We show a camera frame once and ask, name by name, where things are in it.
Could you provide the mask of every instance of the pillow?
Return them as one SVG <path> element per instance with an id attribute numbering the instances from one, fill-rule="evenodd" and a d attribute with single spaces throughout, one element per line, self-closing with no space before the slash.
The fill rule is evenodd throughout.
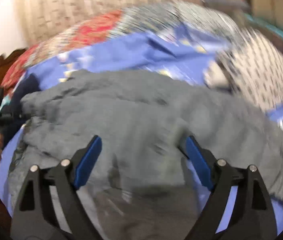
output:
<path id="1" fill-rule="evenodd" d="M 283 103 L 283 55 L 259 31 L 243 29 L 242 42 L 218 60 L 230 76 L 234 94 L 271 110 Z"/>

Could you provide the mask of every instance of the blue bedsheet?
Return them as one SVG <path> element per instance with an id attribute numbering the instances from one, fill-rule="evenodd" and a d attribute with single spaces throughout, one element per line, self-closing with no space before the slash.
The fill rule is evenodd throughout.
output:
<path id="1" fill-rule="evenodd" d="M 29 68 L 25 78 L 34 73 L 42 90 L 48 89 L 65 78 L 65 71 L 81 68 L 91 72 L 117 71 L 125 69 L 147 69 L 181 79 L 190 84 L 203 85 L 203 70 L 214 60 L 215 52 L 229 44 L 220 38 L 181 25 L 175 29 L 174 41 L 165 41 L 153 33 L 134 33 L 83 49 L 76 49 L 50 58 Z M 270 113 L 271 120 L 283 115 L 283 107 Z M 12 214 L 8 194 L 7 176 L 13 152 L 21 135 L 19 131 L 3 151 L 0 163 L 0 198 Z M 194 173 L 195 189 L 200 208 L 205 206 L 210 192 L 200 184 Z M 227 228 L 236 198 L 237 188 L 233 187 L 218 231 Z M 283 230 L 283 205 L 273 200 L 278 233 Z"/>

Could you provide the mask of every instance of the blanket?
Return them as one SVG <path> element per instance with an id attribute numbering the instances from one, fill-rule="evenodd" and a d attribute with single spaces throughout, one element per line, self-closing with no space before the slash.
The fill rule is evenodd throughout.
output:
<path id="1" fill-rule="evenodd" d="M 176 148 L 185 130 L 216 158 L 257 165 L 283 201 L 283 131 L 243 99 L 148 71 L 79 70 L 22 102 L 33 117 L 9 174 L 13 205 L 32 164 L 54 166 L 98 134 L 103 152 L 79 193 L 97 228 L 109 239 L 183 239 L 198 215 Z"/>

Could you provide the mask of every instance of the gray blanket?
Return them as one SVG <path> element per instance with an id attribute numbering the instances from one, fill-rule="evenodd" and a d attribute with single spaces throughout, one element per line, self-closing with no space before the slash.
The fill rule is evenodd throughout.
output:
<path id="1" fill-rule="evenodd" d="M 103 150 L 78 194 L 98 230 L 109 239 L 184 239 L 198 216 L 175 146 L 184 130 L 216 158 L 257 165 L 270 194 L 283 200 L 283 132 L 240 98 L 148 71 L 80 70 L 22 103 L 33 117 L 29 146 L 9 174 L 13 205 L 32 164 L 54 166 L 97 134 Z"/>

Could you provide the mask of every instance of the metal bolt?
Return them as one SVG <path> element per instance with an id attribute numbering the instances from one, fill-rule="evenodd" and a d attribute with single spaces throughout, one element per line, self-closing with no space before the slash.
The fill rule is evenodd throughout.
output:
<path id="1" fill-rule="evenodd" d="M 63 159 L 63 160 L 61 161 L 61 165 L 62 165 L 63 167 L 67 167 L 69 164 L 70 164 L 70 160 L 69 160 L 69 159 Z"/>
<path id="2" fill-rule="evenodd" d="M 31 172 L 35 172 L 37 170 L 38 170 L 38 166 L 37 165 L 33 165 L 33 166 L 30 167 L 30 171 Z"/>
<path id="3" fill-rule="evenodd" d="M 250 165 L 250 166 L 249 166 L 249 169 L 250 169 L 252 172 L 257 171 L 257 167 L 256 167 L 255 165 Z"/>
<path id="4" fill-rule="evenodd" d="M 224 159 L 219 159 L 217 161 L 218 166 L 224 167 L 226 165 L 226 161 Z"/>

